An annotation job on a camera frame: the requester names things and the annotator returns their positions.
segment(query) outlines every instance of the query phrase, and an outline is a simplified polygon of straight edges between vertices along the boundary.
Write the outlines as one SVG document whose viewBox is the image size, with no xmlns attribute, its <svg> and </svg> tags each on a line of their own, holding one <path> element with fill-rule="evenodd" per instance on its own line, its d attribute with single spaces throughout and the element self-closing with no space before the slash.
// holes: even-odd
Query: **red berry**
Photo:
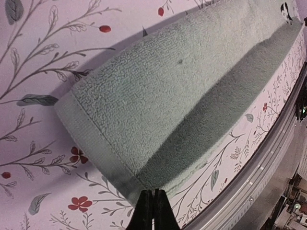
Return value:
<svg viewBox="0 0 307 230">
<path fill-rule="evenodd" d="M 111 31 L 111 27 L 108 25 L 102 25 L 99 27 L 100 32 L 109 33 Z"/>
<path fill-rule="evenodd" d="M 9 179 L 11 177 L 11 174 L 9 172 L 4 172 L 1 174 L 1 176 L 4 178 L 4 179 Z"/>
<path fill-rule="evenodd" d="M 158 14 L 162 17 L 163 16 L 163 14 L 164 14 L 164 9 L 162 8 L 162 7 L 160 7 L 159 9 L 158 9 Z"/>
</svg>

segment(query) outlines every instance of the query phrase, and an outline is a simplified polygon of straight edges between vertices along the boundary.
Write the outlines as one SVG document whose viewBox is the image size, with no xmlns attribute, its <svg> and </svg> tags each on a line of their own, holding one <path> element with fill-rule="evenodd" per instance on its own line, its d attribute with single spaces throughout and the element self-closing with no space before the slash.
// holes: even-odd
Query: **red flower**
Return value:
<svg viewBox="0 0 307 230">
<path fill-rule="evenodd" d="M 77 147 L 72 147 L 71 149 L 71 153 L 74 155 L 72 157 L 69 158 L 69 160 L 72 162 L 72 163 L 75 163 L 77 162 L 79 159 L 81 161 L 82 164 L 85 164 L 88 162 L 88 158 L 85 157 L 83 155 L 83 152 L 81 150 L 79 150 Z"/>
<path fill-rule="evenodd" d="M 11 174 L 9 172 L 4 172 L 1 174 L 1 176 L 4 178 L 4 179 L 9 179 L 11 177 Z"/>
<path fill-rule="evenodd" d="M 163 14 L 164 14 L 164 9 L 162 8 L 162 7 L 160 7 L 159 9 L 158 9 L 158 14 L 162 17 L 163 16 Z"/>
<path fill-rule="evenodd" d="M 264 112 L 266 112 L 267 109 L 268 109 L 268 104 L 267 104 L 267 103 L 264 103 L 264 107 L 262 108 L 262 110 L 263 110 Z"/>
<path fill-rule="evenodd" d="M 90 207 L 93 204 L 86 196 L 81 196 L 79 199 L 73 197 L 71 202 L 73 204 L 68 205 L 68 208 L 73 211 L 79 209 L 81 212 L 86 212 L 88 210 L 87 207 Z"/>
<path fill-rule="evenodd" d="M 109 33 L 111 31 L 111 27 L 108 25 L 102 25 L 99 27 L 100 32 Z"/>
</svg>

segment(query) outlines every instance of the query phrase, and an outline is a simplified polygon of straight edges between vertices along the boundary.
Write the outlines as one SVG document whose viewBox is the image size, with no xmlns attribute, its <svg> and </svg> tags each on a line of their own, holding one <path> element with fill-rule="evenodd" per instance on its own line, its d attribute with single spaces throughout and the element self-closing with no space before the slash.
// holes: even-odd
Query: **towel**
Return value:
<svg viewBox="0 0 307 230">
<path fill-rule="evenodd" d="M 227 0 L 190 14 L 56 103 L 77 145 L 132 205 L 143 189 L 171 198 L 262 91 L 301 28 L 282 4 Z"/>
</svg>

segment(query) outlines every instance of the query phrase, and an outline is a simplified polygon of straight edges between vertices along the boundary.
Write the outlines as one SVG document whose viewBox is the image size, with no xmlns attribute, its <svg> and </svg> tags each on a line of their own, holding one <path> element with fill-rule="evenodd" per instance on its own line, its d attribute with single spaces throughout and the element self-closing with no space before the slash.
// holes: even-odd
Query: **leaf pattern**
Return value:
<svg viewBox="0 0 307 230">
<path fill-rule="evenodd" d="M 35 141 L 32 141 L 30 144 L 30 155 L 35 151 L 35 149 L 36 149 Z"/>
<path fill-rule="evenodd" d="M 24 6 L 21 0 L 5 0 L 5 12 L 9 25 L 19 21 L 24 14 Z"/>
<path fill-rule="evenodd" d="M 34 162 L 34 164 L 42 164 L 42 163 L 45 162 L 45 159 L 46 159 L 45 157 L 42 157 L 42 158 L 36 160 L 36 161 Z"/>
<path fill-rule="evenodd" d="M 22 109 L 20 111 L 20 114 L 18 116 L 18 119 L 17 119 L 17 126 L 16 126 L 16 129 L 19 128 L 23 122 L 24 122 L 24 117 L 25 117 L 25 109 Z"/>
<path fill-rule="evenodd" d="M 58 157 L 56 157 L 55 159 L 52 160 L 50 165 L 55 165 L 55 164 L 59 164 L 62 162 L 62 160 L 64 159 L 65 155 L 60 155 Z"/>
<path fill-rule="evenodd" d="M 64 69 L 75 69 L 79 66 L 79 62 L 78 61 L 72 61 L 70 63 L 68 63 Z"/>
<path fill-rule="evenodd" d="M 58 98 L 55 98 L 51 95 L 36 95 L 36 94 L 27 94 L 22 99 L 20 99 L 16 104 L 18 106 L 27 106 L 39 104 L 42 106 L 53 106 L 58 101 Z"/>
<path fill-rule="evenodd" d="M 42 172 L 43 172 L 43 174 L 45 174 L 45 175 L 50 175 L 50 171 L 49 171 L 48 168 L 42 167 Z"/>
<path fill-rule="evenodd" d="M 217 182 L 218 176 L 219 176 L 219 170 L 214 170 L 211 175 L 211 191 L 213 191 L 213 188 Z"/>
<path fill-rule="evenodd" d="M 18 139 L 16 137 L 12 136 L 12 135 L 5 137 L 4 140 L 6 140 L 6 141 L 13 141 L 13 142 L 18 141 Z"/>
<path fill-rule="evenodd" d="M 71 31 L 77 31 L 77 32 L 86 31 L 86 25 L 83 24 L 73 24 L 68 26 L 67 28 L 70 29 Z"/>
<path fill-rule="evenodd" d="M 14 72 L 16 72 L 19 65 L 19 54 L 16 48 L 11 49 L 11 60 L 14 66 Z"/>
<path fill-rule="evenodd" d="M 43 47 L 40 51 L 38 51 L 38 55 L 46 55 L 50 52 L 52 52 L 53 50 L 59 48 L 59 45 L 54 43 L 54 44 L 50 44 L 50 45 L 47 45 L 45 47 Z"/>
<path fill-rule="evenodd" d="M 33 198 L 30 207 L 28 209 L 29 213 L 33 216 L 39 212 L 40 205 L 42 201 L 51 193 L 46 193 L 42 195 L 38 195 Z"/>
<path fill-rule="evenodd" d="M 60 79 L 61 81 L 65 82 L 67 80 L 67 76 L 63 72 L 57 71 L 56 73 L 57 73 L 58 79 Z"/>
<path fill-rule="evenodd" d="M 88 10 L 87 12 L 92 12 L 94 11 L 95 9 L 97 9 L 99 7 L 99 4 L 100 4 L 100 1 L 101 0 L 91 0 L 88 4 Z"/>
<path fill-rule="evenodd" d="M 56 5 L 53 5 L 49 12 L 49 31 L 52 31 L 54 29 L 58 19 L 58 8 L 56 7 Z"/>
<path fill-rule="evenodd" d="M 33 173 L 26 167 L 24 167 L 23 165 L 21 165 L 21 167 L 24 169 L 25 174 L 27 175 L 27 177 L 33 181 L 34 180 L 34 176 Z"/>
<path fill-rule="evenodd" d="M 254 116 L 253 116 L 253 114 L 246 114 L 245 117 L 246 117 L 246 119 L 247 119 L 250 123 L 253 123 L 253 121 L 254 121 Z"/>
</svg>

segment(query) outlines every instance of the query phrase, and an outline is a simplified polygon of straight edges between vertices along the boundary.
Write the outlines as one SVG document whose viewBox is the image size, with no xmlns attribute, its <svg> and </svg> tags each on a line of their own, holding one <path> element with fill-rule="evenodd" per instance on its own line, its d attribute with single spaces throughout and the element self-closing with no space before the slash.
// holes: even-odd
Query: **floral surface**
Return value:
<svg viewBox="0 0 307 230">
<path fill-rule="evenodd" d="M 53 105 L 76 81 L 132 42 L 210 4 L 1 1 L 1 229 L 125 229 L 133 208 L 75 146 Z M 245 116 L 171 200 L 180 226 L 204 210 L 252 156 L 278 117 L 305 58 L 300 34 Z"/>
</svg>

